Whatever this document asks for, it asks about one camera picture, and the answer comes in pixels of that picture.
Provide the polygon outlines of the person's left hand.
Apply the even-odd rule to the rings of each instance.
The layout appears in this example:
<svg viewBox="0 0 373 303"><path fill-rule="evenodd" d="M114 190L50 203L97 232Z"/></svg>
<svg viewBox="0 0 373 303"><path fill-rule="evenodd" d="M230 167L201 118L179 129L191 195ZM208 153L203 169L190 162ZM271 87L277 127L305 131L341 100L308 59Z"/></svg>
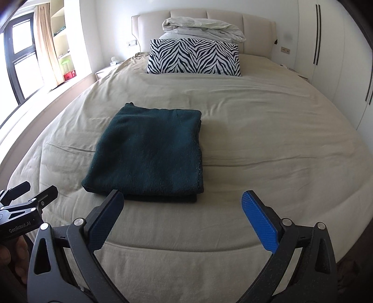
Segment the person's left hand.
<svg viewBox="0 0 373 303"><path fill-rule="evenodd" d="M28 244L23 236L11 245L12 251L6 246L1 245L1 269L14 262L14 270L24 284L27 284L29 252Z"/></svg>

